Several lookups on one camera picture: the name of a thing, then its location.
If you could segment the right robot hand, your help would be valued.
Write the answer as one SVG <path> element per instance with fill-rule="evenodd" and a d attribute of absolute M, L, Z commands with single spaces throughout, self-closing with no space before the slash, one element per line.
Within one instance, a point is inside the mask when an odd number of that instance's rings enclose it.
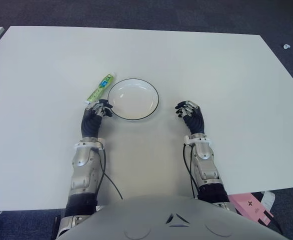
<path fill-rule="evenodd" d="M 182 118 L 186 126 L 189 128 L 190 133 L 204 134 L 205 122 L 202 115 L 201 108 L 190 100 L 179 102 L 176 106 L 176 114 Z"/>

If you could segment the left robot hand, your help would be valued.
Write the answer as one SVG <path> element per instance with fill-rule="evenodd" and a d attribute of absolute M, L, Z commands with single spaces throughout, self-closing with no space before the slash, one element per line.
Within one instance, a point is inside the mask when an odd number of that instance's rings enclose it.
<path fill-rule="evenodd" d="M 91 102 L 84 110 L 81 121 L 82 138 L 98 138 L 103 117 L 112 117 L 113 106 L 107 99 Z"/>

